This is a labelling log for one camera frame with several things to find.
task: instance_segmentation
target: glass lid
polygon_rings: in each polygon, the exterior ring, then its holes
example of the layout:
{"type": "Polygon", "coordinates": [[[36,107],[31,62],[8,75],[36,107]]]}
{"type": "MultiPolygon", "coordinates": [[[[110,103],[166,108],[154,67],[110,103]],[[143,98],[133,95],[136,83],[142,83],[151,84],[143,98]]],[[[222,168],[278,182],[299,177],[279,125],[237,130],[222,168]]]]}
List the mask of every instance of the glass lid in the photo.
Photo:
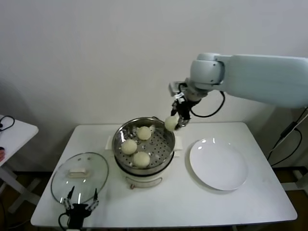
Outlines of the glass lid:
{"type": "Polygon", "coordinates": [[[63,202],[74,188],[71,203],[85,203],[105,186],[109,166],[97,153],[80,153],[63,163],[51,181],[51,193],[56,201],[63,202]]]}

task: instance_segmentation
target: black cable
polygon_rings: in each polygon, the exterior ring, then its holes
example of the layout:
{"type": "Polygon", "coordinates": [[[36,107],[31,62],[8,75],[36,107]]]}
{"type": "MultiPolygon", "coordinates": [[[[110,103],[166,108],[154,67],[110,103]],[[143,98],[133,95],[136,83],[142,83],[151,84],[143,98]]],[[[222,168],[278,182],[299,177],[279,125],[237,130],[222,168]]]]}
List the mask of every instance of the black cable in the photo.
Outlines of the black cable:
{"type": "Polygon", "coordinates": [[[58,217],[58,223],[59,223],[60,228],[61,228],[63,231],[66,231],[66,229],[62,226],[61,221],[60,221],[61,217],[64,216],[64,215],[67,215],[67,213],[62,213],[62,214],[58,217]]]}
{"type": "Polygon", "coordinates": [[[296,123],[299,122],[300,118],[303,116],[303,114],[306,112],[306,108],[304,109],[304,111],[302,112],[302,114],[300,114],[299,118],[297,119],[296,123]]]}
{"type": "Polygon", "coordinates": [[[8,127],[4,128],[4,129],[0,129],[0,131],[5,131],[6,129],[9,129],[9,128],[13,127],[13,125],[15,124],[15,119],[14,119],[12,116],[10,116],[10,115],[7,115],[7,116],[6,116],[6,115],[5,115],[4,117],[2,117],[2,118],[0,119],[0,128],[3,127],[2,120],[3,120],[4,118],[11,118],[11,119],[13,120],[13,122],[12,122],[12,124],[9,125],[8,127]]]}
{"type": "Polygon", "coordinates": [[[273,151],[274,151],[273,149],[276,148],[276,146],[278,145],[279,141],[281,141],[281,140],[282,140],[281,137],[277,140],[277,142],[275,143],[274,147],[271,149],[271,151],[270,151],[270,153],[269,153],[269,156],[268,156],[267,160],[270,159],[270,156],[271,156],[271,154],[272,154],[273,151]]]}
{"type": "Polygon", "coordinates": [[[5,212],[5,208],[4,208],[4,205],[3,205],[3,201],[0,199],[0,203],[1,203],[1,207],[2,207],[2,210],[3,210],[3,217],[4,217],[4,230],[7,229],[8,227],[8,220],[6,218],[6,212],[5,212]]]}
{"type": "Polygon", "coordinates": [[[297,145],[296,148],[293,150],[293,152],[291,152],[290,155],[288,155],[286,158],[282,159],[281,161],[278,161],[277,163],[271,165],[271,167],[273,167],[274,165],[277,165],[277,164],[281,163],[282,161],[288,159],[289,157],[291,157],[291,156],[298,150],[298,148],[299,148],[299,146],[300,146],[300,144],[301,144],[301,142],[302,142],[302,140],[303,140],[303,135],[302,135],[302,133],[300,132],[300,130],[298,130],[297,128],[295,128],[294,131],[297,131],[297,132],[299,133],[299,135],[300,135],[300,139],[299,139],[298,145],[297,145]]]}
{"type": "MultiPolygon", "coordinates": [[[[187,84],[186,84],[186,83],[179,83],[179,85],[178,85],[179,92],[182,92],[181,86],[187,87],[187,84]]],[[[221,95],[222,95],[222,102],[221,102],[221,105],[219,106],[219,108],[218,108],[215,112],[213,112],[212,114],[206,115],[206,116],[205,116],[205,115],[202,115],[202,116],[201,116],[201,115],[195,114],[195,113],[193,112],[193,110],[190,109],[191,113],[192,113],[194,116],[199,117],[199,118],[208,118],[208,117],[211,117],[211,116],[215,115],[217,112],[219,112],[219,111],[221,110],[222,106],[224,105],[224,103],[225,103],[225,101],[226,101],[225,93],[224,93],[223,91],[219,91],[219,92],[220,92],[221,95]]]]}
{"type": "Polygon", "coordinates": [[[220,110],[221,110],[221,108],[222,108],[222,106],[224,105],[224,103],[225,103],[225,101],[226,101],[226,96],[225,96],[225,93],[223,93],[223,91],[220,91],[220,93],[221,93],[221,95],[222,95],[222,102],[221,102],[221,105],[219,106],[219,108],[216,110],[216,111],[214,111],[212,114],[209,114],[209,115],[197,115],[197,114],[195,114],[194,112],[193,112],[193,110],[191,109],[191,113],[194,115],[194,116],[196,116],[196,117],[199,117],[199,118],[208,118],[208,117],[211,117],[211,116],[213,116],[213,115],[215,115],[217,112],[219,112],[220,110]]]}

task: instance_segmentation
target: steamed bun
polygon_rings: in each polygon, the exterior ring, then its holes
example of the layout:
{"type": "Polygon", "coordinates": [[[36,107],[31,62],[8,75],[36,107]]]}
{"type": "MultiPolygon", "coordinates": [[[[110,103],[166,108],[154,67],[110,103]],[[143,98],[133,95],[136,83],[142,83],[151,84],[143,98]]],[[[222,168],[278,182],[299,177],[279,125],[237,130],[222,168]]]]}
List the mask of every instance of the steamed bun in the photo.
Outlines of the steamed bun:
{"type": "Polygon", "coordinates": [[[150,157],[145,152],[137,152],[133,156],[133,164],[139,168],[145,168],[150,164],[150,157]]]}
{"type": "Polygon", "coordinates": [[[176,125],[178,124],[178,120],[179,118],[176,115],[167,117],[165,120],[165,128],[168,131],[174,131],[176,125]]]}
{"type": "Polygon", "coordinates": [[[126,140],[121,145],[123,154],[131,155],[137,150],[137,144],[133,140],[126,140]]]}
{"type": "Polygon", "coordinates": [[[146,126],[143,126],[137,130],[138,138],[143,141],[148,140],[151,137],[151,134],[151,130],[146,126]]]}

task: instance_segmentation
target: white plate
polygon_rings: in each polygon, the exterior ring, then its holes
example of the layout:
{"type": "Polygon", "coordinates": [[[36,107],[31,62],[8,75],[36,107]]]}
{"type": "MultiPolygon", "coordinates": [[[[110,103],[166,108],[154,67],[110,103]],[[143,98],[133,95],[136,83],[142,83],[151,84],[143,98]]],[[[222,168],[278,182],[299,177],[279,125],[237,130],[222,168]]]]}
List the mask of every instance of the white plate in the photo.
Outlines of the white plate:
{"type": "Polygon", "coordinates": [[[190,163],[201,181],[219,190],[235,190],[248,176],[243,156],[231,144],[216,138],[197,141],[190,151],[190,163]]]}

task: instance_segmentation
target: table leg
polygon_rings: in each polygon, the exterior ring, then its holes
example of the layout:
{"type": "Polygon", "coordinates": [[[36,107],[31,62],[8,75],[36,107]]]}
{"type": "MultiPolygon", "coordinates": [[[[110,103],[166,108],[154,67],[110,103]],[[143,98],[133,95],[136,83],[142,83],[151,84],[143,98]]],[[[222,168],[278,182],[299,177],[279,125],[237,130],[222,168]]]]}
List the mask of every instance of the table leg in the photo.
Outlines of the table leg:
{"type": "Polygon", "coordinates": [[[285,191],[304,190],[308,195],[308,173],[302,175],[300,171],[295,170],[293,174],[298,179],[297,182],[282,183],[282,187],[285,191]]]}
{"type": "Polygon", "coordinates": [[[12,176],[10,171],[6,171],[4,168],[0,167],[0,178],[10,185],[13,189],[18,191],[21,195],[19,198],[13,203],[13,205],[8,209],[10,213],[14,213],[16,209],[21,205],[24,200],[27,200],[34,205],[38,204],[40,199],[39,196],[31,193],[31,191],[39,184],[39,179],[34,179],[31,184],[26,189],[22,184],[20,184],[14,176],[12,176]]]}
{"type": "MultiPolygon", "coordinates": [[[[17,178],[17,175],[15,173],[13,173],[9,167],[2,166],[1,168],[5,169],[14,179],[17,178]]],[[[2,192],[5,189],[6,185],[7,184],[5,182],[1,185],[1,187],[0,187],[0,195],[2,194],[2,192]]]]}

